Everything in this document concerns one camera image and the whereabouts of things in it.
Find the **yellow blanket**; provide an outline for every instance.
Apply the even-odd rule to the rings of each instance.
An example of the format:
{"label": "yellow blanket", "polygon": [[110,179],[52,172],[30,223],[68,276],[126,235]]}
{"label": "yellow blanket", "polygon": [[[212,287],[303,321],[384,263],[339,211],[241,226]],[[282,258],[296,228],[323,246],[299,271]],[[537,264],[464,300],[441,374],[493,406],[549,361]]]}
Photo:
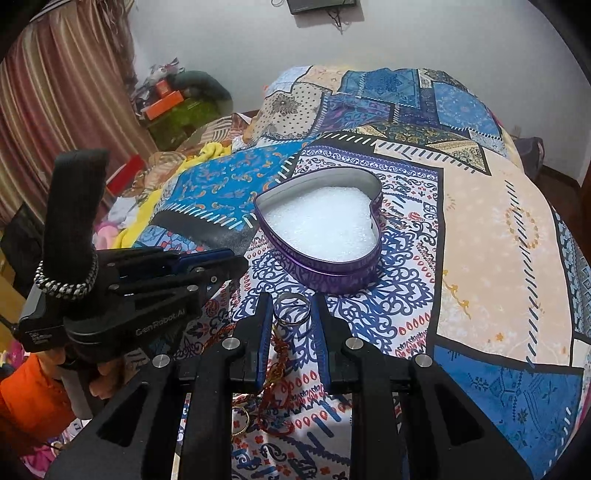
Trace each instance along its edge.
{"label": "yellow blanket", "polygon": [[[195,165],[207,162],[208,160],[213,160],[214,158],[224,157],[230,153],[232,153],[232,147],[223,147],[221,143],[216,142],[208,143],[201,149],[199,156],[189,157],[181,163],[173,177],[180,175],[182,172]],[[117,236],[111,248],[129,248],[135,243],[140,233],[148,226],[148,223],[152,218],[152,212],[160,200],[161,194],[162,189],[154,190],[150,194],[147,200],[139,208],[138,217],[136,218],[135,223],[123,230]]]}

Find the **orange box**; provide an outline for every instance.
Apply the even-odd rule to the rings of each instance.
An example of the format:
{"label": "orange box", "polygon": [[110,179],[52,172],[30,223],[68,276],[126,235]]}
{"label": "orange box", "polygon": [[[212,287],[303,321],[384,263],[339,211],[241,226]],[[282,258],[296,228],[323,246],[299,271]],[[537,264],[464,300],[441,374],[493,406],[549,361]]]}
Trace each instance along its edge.
{"label": "orange box", "polygon": [[160,98],[164,98],[173,92],[166,80],[160,80],[156,84],[156,91],[158,92],[158,95],[160,95]]}
{"label": "orange box", "polygon": [[157,116],[168,112],[172,107],[182,103],[183,100],[181,92],[176,91],[144,108],[144,113],[150,120],[154,120]]}

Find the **bed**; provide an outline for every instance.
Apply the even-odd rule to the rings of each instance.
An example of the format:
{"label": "bed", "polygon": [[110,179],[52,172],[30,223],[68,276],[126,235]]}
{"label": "bed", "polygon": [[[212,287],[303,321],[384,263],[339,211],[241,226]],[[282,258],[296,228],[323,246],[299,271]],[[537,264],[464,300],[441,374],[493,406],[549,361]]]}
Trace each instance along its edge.
{"label": "bed", "polygon": [[[188,325],[177,358],[222,338],[262,291],[313,293],[275,259],[253,198],[318,168],[365,168],[384,191],[379,278],[327,297],[330,311],[388,355],[427,352],[535,479],[557,475],[591,403],[590,269],[491,111],[445,72],[295,67],[269,86],[240,145],[169,179],[135,243],[230,247],[249,261]],[[275,339],[287,359],[271,347],[283,362],[265,392],[274,408],[240,404],[258,420],[232,440],[233,478],[348,478],[350,398],[324,392],[308,328]],[[169,337],[147,354],[170,351]],[[182,438],[181,425],[177,453]]]}

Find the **orange sleeve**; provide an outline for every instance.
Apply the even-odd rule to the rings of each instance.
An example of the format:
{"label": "orange sleeve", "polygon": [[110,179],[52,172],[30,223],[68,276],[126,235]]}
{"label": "orange sleeve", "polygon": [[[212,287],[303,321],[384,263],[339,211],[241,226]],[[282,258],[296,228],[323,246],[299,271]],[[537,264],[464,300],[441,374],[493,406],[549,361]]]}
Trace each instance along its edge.
{"label": "orange sleeve", "polygon": [[30,453],[35,439],[58,436],[74,420],[63,385],[45,376],[34,354],[0,382],[0,417],[2,437],[19,455]]}

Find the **metal screw head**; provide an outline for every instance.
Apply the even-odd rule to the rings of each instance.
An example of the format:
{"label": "metal screw head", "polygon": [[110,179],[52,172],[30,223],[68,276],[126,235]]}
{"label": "metal screw head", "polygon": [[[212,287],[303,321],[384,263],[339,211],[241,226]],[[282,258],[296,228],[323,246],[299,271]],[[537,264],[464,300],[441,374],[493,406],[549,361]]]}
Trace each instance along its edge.
{"label": "metal screw head", "polygon": [[415,363],[423,368],[430,367],[433,365],[433,358],[428,356],[426,353],[420,353],[414,358]]}
{"label": "metal screw head", "polygon": [[363,347],[363,340],[357,337],[349,337],[345,340],[345,345],[351,350],[359,350]]}
{"label": "metal screw head", "polygon": [[226,338],[222,342],[222,347],[224,347],[226,350],[234,350],[235,348],[238,348],[239,346],[240,346],[240,340],[238,340],[236,337]]}
{"label": "metal screw head", "polygon": [[152,365],[156,368],[164,368],[170,363],[170,357],[168,355],[156,355],[152,359]]}

